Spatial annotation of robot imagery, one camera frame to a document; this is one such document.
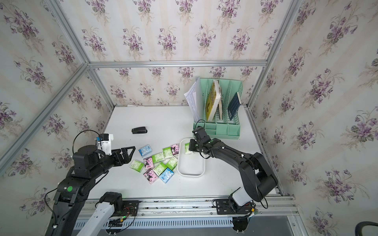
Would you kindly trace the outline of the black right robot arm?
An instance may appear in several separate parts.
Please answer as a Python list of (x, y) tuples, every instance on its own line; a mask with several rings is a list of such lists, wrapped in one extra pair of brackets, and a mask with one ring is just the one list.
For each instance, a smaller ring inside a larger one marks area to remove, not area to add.
[(230, 195), (232, 206), (244, 206), (250, 201), (261, 202), (277, 185), (278, 178), (265, 157), (236, 150), (217, 138), (210, 138), (201, 126), (193, 130), (189, 150), (216, 158), (239, 171), (243, 186)]

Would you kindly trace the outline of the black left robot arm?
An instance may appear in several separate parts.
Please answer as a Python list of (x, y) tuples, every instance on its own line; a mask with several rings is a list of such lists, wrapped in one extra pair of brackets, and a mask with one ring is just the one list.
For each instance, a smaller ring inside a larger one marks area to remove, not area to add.
[(75, 152), (72, 157), (74, 166), (57, 186), (54, 204), (50, 208), (52, 217), (45, 234), (70, 236), (90, 191), (96, 186), (96, 179), (113, 167), (130, 163), (135, 150), (134, 146), (123, 147), (113, 149), (108, 155), (96, 145), (87, 145)]

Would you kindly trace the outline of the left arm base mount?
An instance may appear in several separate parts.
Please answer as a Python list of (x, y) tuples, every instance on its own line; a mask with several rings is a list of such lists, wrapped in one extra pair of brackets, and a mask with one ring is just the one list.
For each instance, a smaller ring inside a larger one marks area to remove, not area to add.
[(107, 227), (122, 227), (129, 216), (136, 217), (138, 213), (139, 200), (124, 200), (121, 193), (106, 192), (96, 204), (98, 206), (102, 203), (108, 203), (114, 207), (114, 212), (111, 217), (116, 217), (110, 220)]

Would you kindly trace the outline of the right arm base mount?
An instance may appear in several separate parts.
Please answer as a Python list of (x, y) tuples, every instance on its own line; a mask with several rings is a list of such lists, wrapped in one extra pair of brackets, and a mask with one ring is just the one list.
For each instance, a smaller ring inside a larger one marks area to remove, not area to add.
[(232, 216), (232, 229), (236, 233), (244, 234), (251, 218), (259, 214), (256, 203), (243, 188), (238, 188), (228, 198), (213, 200), (212, 205), (216, 209), (217, 215)]

